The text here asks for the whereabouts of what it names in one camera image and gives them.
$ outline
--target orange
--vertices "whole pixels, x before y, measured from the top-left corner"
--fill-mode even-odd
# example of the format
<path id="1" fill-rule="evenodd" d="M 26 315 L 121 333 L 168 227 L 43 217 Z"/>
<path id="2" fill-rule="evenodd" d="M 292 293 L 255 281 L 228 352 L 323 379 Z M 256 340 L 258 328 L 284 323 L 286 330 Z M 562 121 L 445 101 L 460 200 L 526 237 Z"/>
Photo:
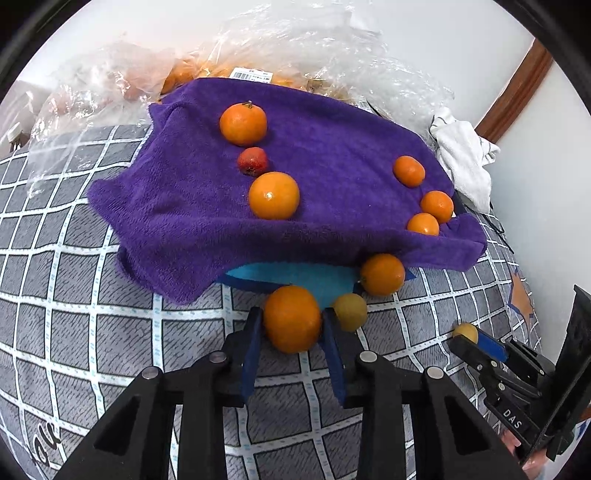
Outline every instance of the orange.
<path id="1" fill-rule="evenodd" d="M 452 219 L 453 201 L 447 193 L 433 190 L 421 200 L 421 210 L 433 215 L 439 223 L 447 223 Z"/>
<path id="2" fill-rule="evenodd" d="M 248 205 L 265 220 L 287 220 L 300 204 L 300 189 L 287 173 L 270 171 L 252 182 Z"/>
<path id="3" fill-rule="evenodd" d="M 262 314 L 271 343 L 280 352 L 305 352 L 320 336 L 320 308 L 305 288 L 289 285 L 267 298 Z"/>
<path id="4" fill-rule="evenodd" d="M 252 102 L 236 103 L 222 114 L 220 130 L 230 143 L 251 147 L 267 134 L 267 116 Z"/>
<path id="5" fill-rule="evenodd" d="M 361 285 L 374 297 L 385 297 L 399 290 L 404 283 L 404 266 L 390 254 L 378 254 L 361 267 Z"/>
<path id="6" fill-rule="evenodd" d="M 398 157 L 392 171 L 400 183 L 410 188 L 418 187 L 425 179 L 425 168 L 408 155 Z"/>
<path id="7" fill-rule="evenodd" d="M 418 213 L 410 219 L 407 230 L 423 235 L 439 235 L 439 223 L 430 213 Z"/>
<path id="8" fill-rule="evenodd" d="M 162 95 L 172 92 L 175 87 L 184 85 L 197 77 L 197 65 L 194 59 L 177 60 L 162 86 Z"/>

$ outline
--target bed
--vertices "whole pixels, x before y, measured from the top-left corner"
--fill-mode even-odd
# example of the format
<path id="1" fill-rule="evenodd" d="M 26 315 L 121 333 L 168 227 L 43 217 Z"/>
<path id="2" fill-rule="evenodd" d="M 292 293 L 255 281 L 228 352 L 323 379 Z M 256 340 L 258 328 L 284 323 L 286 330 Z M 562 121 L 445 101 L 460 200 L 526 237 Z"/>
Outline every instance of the bed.
<path id="1" fill-rule="evenodd" d="M 118 239 L 90 208 L 87 190 L 127 168 L 149 126 L 91 128 L 66 172 L 27 195 L 27 152 L 0 161 L 0 436 L 31 479 L 52 478 L 83 436 L 148 365 L 184 368 L 222 346 L 265 295 L 212 284 L 178 306 L 124 278 Z M 63 144 L 72 140 L 63 135 Z M 60 141 L 54 142 L 57 150 Z M 410 269 L 393 297 L 367 297 L 358 331 L 368 349 L 396 366 L 442 367 L 490 424 L 483 389 L 449 351 L 451 331 L 471 322 L 495 338 L 541 350 L 531 291 L 494 215 L 476 215 L 488 248 L 465 273 Z M 255 392 L 225 410 L 228 478 L 354 478 L 361 413 L 332 394 L 322 350 L 283 355 L 265 343 Z M 177 410 L 169 478 L 176 478 Z M 405 410 L 407 474 L 414 476 Z"/>

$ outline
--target white wall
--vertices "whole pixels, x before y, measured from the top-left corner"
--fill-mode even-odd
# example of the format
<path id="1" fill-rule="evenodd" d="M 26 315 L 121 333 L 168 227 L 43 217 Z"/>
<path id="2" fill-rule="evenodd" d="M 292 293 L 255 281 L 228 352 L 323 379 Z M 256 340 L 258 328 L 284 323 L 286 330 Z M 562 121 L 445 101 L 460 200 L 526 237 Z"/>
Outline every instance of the white wall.
<path id="1" fill-rule="evenodd" d="M 591 116 L 554 65 L 499 142 L 492 201 L 534 292 L 544 353 L 556 360 L 573 284 L 591 291 Z"/>
<path id="2" fill-rule="evenodd" d="M 287 0 L 273 0 L 282 3 Z M 50 85 L 64 60 L 126 39 L 192 50 L 222 21 L 265 0 L 92 0 L 39 50 L 22 80 Z M 476 124 L 519 66 L 531 35 L 492 0 L 369 0 L 391 53 L 456 92 L 453 111 Z"/>

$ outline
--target barcode label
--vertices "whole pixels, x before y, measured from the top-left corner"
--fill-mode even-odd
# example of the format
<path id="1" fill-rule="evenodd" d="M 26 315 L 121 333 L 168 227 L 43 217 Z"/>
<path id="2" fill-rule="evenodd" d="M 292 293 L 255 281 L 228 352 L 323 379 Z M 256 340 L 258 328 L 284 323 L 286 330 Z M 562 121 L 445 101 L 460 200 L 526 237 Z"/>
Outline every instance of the barcode label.
<path id="1" fill-rule="evenodd" d="M 361 98 L 360 98 L 360 99 L 359 99 L 359 100 L 358 100 L 358 101 L 355 103 L 355 106 L 356 106 L 357 108 L 361 108 L 361 110 L 365 110 L 366 112 L 369 112 L 369 113 L 375 113 L 375 112 L 372 110 L 372 108 L 369 106 L 369 102 L 368 102 L 368 101 L 367 101 L 365 98 L 363 98 L 363 97 L 361 97 Z"/>
<path id="2" fill-rule="evenodd" d="M 264 72 L 257 69 L 244 69 L 236 67 L 230 74 L 231 79 L 247 80 L 249 82 L 271 83 L 273 74 L 271 72 Z"/>

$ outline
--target yellow fruit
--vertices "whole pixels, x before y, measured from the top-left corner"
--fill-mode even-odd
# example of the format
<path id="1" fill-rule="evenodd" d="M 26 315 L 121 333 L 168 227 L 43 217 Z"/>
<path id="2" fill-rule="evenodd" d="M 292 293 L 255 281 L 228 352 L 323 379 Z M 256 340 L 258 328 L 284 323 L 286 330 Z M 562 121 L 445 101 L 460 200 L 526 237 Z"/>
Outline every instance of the yellow fruit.
<path id="1" fill-rule="evenodd" d="M 452 336 L 457 337 L 458 335 L 463 335 L 473 343 L 478 343 L 478 330 L 471 323 L 461 323 L 455 327 Z"/>
<path id="2" fill-rule="evenodd" d="M 354 332 L 368 319 L 368 306 L 363 297 L 355 293 L 341 295 L 332 304 L 340 327 L 345 332 Z"/>

